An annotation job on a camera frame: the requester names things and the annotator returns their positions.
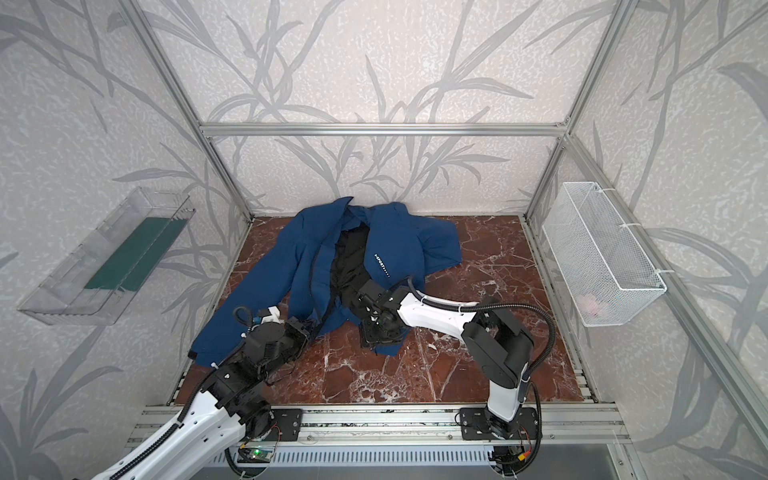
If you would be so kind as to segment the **blue zip jacket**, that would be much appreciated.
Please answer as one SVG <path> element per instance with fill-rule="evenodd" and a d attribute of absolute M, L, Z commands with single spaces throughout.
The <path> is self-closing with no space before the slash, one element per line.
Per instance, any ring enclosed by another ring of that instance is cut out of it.
<path fill-rule="evenodd" d="M 300 211 L 279 233 L 276 244 L 244 277 L 198 334 L 190 352 L 197 365 L 221 362 L 241 341 L 244 325 L 233 312 L 256 313 L 289 301 L 288 314 L 307 321 L 318 335 L 345 322 L 360 321 L 332 299 L 331 267 L 343 232 L 368 228 L 363 265 L 381 287 L 411 277 L 418 288 L 426 276 L 462 261 L 459 235 L 450 221 L 414 216 L 402 203 L 356 206 L 344 197 Z"/>

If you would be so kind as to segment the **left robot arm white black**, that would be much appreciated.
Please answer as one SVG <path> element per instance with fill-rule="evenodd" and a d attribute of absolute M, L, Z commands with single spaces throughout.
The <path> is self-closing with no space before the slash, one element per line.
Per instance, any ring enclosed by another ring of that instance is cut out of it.
<path fill-rule="evenodd" d="M 262 322 L 199 383 L 175 417 L 97 479 L 190 479 L 214 457 L 251 440 L 298 431 L 301 414 L 272 411 L 269 378 L 300 357 L 311 331 L 295 318 Z"/>

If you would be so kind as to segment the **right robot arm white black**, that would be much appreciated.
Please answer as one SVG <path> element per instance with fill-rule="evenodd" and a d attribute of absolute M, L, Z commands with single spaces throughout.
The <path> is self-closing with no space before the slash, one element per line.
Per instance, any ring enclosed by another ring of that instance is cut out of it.
<path fill-rule="evenodd" d="M 405 286 L 389 290 L 369 280 L 345 300 L 360 320 L 361 343 L 366 348 L 396 345 L 409 328 L 460 339 L 489 380 L 486 407 L 479 419 L 468 424 L 481 436 L 504 440 L 523 430 L 521 409 L 533 386 L 531 375 L 556 342 L 556 325 L 546 311 L 494 298 L 481 302 L 435 298 L 417 290 L 411 279 Z M 539 355 L 534 354 L 534 335 L 513 314 L 515 310 L 533 312 L 546 322 L 547 343 Z"/>

